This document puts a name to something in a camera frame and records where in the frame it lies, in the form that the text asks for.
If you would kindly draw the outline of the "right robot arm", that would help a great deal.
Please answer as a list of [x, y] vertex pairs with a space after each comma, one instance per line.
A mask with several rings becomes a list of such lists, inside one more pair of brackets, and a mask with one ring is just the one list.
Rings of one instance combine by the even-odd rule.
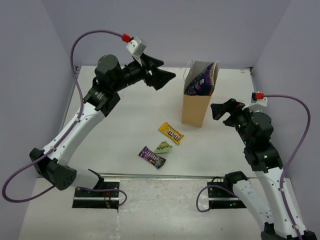
[[254, 93], [250, 104], [229, 99], [210, 105], [212, 118], [229, 117], [223, 124], [236, 130], [244, 143], [244, 156], [258, 178], [267, 201], [253, 189], [241, 171], [228, 173], [223, 179], [223, 192], [239, 198], [260, 228], [263, 240], [315, 240], [316, 234], [308, 230], [294, 206], [285, 181], [287, 166], [271, 142], [274, 131], [272, 119], [262, 112], [268, 104], [263, 93]]

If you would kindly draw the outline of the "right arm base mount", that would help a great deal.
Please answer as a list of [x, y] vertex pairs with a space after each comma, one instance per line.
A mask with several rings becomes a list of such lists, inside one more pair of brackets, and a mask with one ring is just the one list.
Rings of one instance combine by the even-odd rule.
[[[224, 177], [215, 176], [202, 188], [195, 200], [196, 209], [200, 213], [218, 209], [245, 209], [245, 204], [235, 195], [232, 190], [234, 184], [248, 178], [242, 171], [235, 171], [226, 174]], [[200, 196], [204, 191], [208, 193], [208, 208], [201, 209], [199, 206]]]

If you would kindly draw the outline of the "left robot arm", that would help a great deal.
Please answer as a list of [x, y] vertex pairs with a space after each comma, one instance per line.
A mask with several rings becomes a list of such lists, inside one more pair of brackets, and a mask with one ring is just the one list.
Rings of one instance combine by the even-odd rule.
[[86, 189], [92, 196], [101, 195], [103, 178], [91, 169], [73, 169], [69, 162], [86, 136], [120, 101], [119, 91], [139, 81], [159, 90], [176, 77], [175, 73], [160, 69], [163, 64], [142, 54], [139, 60], [121, 67], [116, 56], [102, 56], [94, 70], [92, 87], [74, 117], [50, 143], [30, 152], [36, 171], [60, 191], [75, 186]]

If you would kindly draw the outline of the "blue purple snack bag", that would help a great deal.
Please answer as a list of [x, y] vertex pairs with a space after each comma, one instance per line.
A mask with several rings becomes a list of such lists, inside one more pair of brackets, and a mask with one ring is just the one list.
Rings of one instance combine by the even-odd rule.
[[185, 87], [184, 94], [188, 96], [211, 96], [216, 85], [219, 67], [216, 62], [210, 63], [195, 76]]

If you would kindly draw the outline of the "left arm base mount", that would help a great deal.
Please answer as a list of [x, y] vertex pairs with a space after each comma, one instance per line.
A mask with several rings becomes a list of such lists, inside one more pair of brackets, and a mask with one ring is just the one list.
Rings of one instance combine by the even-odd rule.
[[128, 195], [120, 189], [119, 180], [103, 180], [96, 190], [77, 187], [73, 195], [72, 208], [118, 211], [127, 200]]

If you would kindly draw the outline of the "green snack packet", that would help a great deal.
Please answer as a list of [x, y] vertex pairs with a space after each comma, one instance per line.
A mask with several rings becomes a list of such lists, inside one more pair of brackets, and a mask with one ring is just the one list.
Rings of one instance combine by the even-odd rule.
[[155, 154], [165, 154], [168, 153], [173, 148], [172, 145], [167, 143], [166, 141], [162, 141], [158, 147], [154, 150]]

